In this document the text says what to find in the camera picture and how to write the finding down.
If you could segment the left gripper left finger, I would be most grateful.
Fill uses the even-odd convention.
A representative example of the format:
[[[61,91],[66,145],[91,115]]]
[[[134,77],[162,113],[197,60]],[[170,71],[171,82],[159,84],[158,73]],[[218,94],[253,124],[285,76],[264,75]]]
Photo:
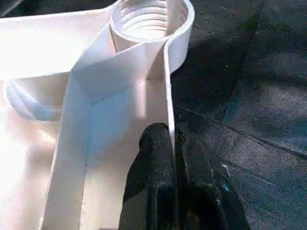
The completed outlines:
[[[119,218],[121,230],[172,230],[177,188],[168,127],[153,123],[142,133],[127,174]]]

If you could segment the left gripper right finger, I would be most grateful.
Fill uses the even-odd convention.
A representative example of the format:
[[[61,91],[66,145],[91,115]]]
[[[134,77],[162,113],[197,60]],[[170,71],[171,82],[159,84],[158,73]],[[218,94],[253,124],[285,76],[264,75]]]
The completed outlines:
[[[183,230],[248,230],[228,167],[197,133],[176,133],[180,227]]]

